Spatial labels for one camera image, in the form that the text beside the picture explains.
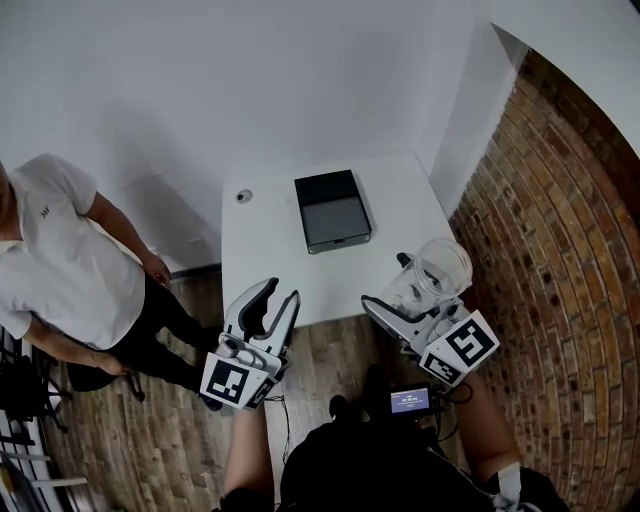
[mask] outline man's arm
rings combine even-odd
[[[135,254],[153,279],[163,285],[169,284],[171,275],[164,262],[147,249],[126,215],[99,192],[96,192],[93,204],[85,217],[100,224],[107,233]]]
[[[504,416],[482,378],[471,372],[464,379],[473,392],[471,400],[457,404],[456,416],[464,453],[471,473],[486,482],[501,469],[520,460],[518,445]],[[463,401],[469,389],[459,386],[453,399]]]
[[[111,375],[124,375],[129,372],[129,369],[111,354],[95,352],[74,343],[63,334],[45,327],[35,317],[32,318],[23,339],[60,361],[100,368]]]
[[[255,411],[235,411],[224,495],[228,496],[235,489],[249,489],[273,503],[273,487],[264,404]]]

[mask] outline black pants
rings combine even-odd
[[[187,314],[178,299],[145,274],[142,313],[127,335],[107,352],[136,371],[198,393],[203,369],[190,365],[156,339],[163,327],[197,349],[207,351],[212,345],[202,326]]]

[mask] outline plastic container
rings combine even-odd
[[[415,318],[471,286],[473,267],[461,245],[448,238],[427,242],[382,293],[381,299]]]

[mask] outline display screen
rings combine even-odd
[[[418,411],[428,408],[428,388],[411,389],[409,391],[399,391],[397,393],[391,393],[391,412],[393,414]]]

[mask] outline wooden floor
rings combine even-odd
[[[172,290],[205,327],[222,323],[219,274],[183,279],[172,283]],[[168,332],[160,338],[185,359],[196,357]],[[272,395],[284,393],[293,447],[330,421],[332,396],[360,395],[369,365],[382,363],[394,384],[426,380],[426,373],[398,354],[398,346],[365,316],[297,329],[288,356],[291,368]],[[59,380],[69,389],[61,371]],[[48,447],[61,474],[89,479],[88,486],[70,491],[72,506],[80,511],[212,510],[221,495],[232,411],[210,412],[192,393],[158,379],[141,376],[141,382],[147,395],[142,404],[122,379],[98,392],[75,393],[62,409],[66,435],[47,420]],[[286,420],[282,404],[266,407],[278,488]],[[453,422],[449,412],[443,435]],[[444,449],[455,458],[456,439]]]

